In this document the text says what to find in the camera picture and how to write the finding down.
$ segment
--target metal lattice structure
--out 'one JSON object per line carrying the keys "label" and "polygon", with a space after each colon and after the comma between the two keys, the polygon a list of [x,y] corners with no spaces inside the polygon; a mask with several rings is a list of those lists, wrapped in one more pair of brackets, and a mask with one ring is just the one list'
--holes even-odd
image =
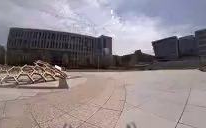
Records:
{"label": "metal lattice structure", "polygon": [[66,78],[66,73],[41,60],[34,62],[34,65],[13,66],[6,70],[0,69],[0,84],[33,84]]}

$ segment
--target paved plaza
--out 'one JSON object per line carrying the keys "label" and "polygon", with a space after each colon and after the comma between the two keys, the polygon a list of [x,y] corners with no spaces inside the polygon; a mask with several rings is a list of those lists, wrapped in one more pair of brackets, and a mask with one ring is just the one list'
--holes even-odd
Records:
{"label": "paved plaza", "polygon": [[70,89],[0,88],[0,128],[206,128],[206,73],[75,74]]}

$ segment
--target cloud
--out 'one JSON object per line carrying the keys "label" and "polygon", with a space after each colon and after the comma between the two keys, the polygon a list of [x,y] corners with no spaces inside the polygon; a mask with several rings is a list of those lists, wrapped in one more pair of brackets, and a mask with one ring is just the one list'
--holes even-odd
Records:
{"label": "cloud", "polygon": [[120,5],[118,0],[0,0],[0,43],[6,44],[9,27],[31,27],[104,34],[113,37],[114,54],[137,49],[153,54],[151,41],[181,36],[193,28],[191,24],[169,26],[164,19],[142,12],[121,14],[117,11]]}

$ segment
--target stone pavement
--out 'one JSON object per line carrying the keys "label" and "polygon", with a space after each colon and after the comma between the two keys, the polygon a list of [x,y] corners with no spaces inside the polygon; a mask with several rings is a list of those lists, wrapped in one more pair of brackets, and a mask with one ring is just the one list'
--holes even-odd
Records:
{"label": "stone pavement", "polygon": [[165,70],[99,75],[125,84],[126,103],[118,128],[131,122],[137,128],[206,128],[206,73]]}
{"label": "stone pavement", "polygon": [[0,89],[0,127],[206,128],[206,73],[80,74],[87,80],[69,90]]}
{"label": "stone pavement", "polygon": [[113,128],[124,102],[122,84],[93,76],[69,90],[0,88],[0,128]]}

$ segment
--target cloudy sky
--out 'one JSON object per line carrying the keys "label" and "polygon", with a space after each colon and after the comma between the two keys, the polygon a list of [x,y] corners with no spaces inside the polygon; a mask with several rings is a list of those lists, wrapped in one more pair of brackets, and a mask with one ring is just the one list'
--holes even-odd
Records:
{"label": "cloudy sky", "polygon": [[0,0],[0,43],[10,27],[31,27],[113,37],[113,53],[206,27],[206,0]]}

